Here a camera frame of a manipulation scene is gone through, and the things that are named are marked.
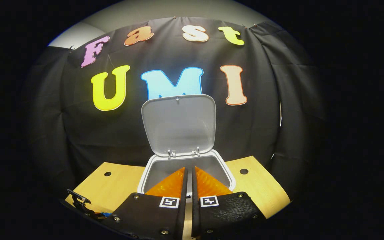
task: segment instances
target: blue letter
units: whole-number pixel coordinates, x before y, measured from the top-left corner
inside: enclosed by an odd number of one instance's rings
[[[148,85],[148,100],[159,97],[202,94],[201,76],[204,71],[198,67],[187,67],[180,74],[177,84],[168,79],[161,70],[143,73],[140,78]]]

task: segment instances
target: wooden surface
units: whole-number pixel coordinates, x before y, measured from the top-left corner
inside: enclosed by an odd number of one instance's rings
[[[280,211],[290,203],[290,199],[271,176],[271,174],[253,157],[241,158],[226,162],[232,172],[236,187],[233,192],[246,192],[266,218]],[[241,174],[241,169],[247,169],[247,174]],[[96,212],[112,213],[124,200],[137,192],[140,178],[145,167],[136,167],[112,163],[102,163],[73,191],[90,199],[91,205],[86,207]],[[73,205],[72,196],[65,199]],[[190,240],[192,229],[192,204],[186,204],[183,239]]]

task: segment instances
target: open lid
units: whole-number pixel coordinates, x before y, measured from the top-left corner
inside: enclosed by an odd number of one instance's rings
[[[142,118],[152,151],[168,157],[200,153],[214,146],[216,105],[205,94],[162,97],[146,101]]]

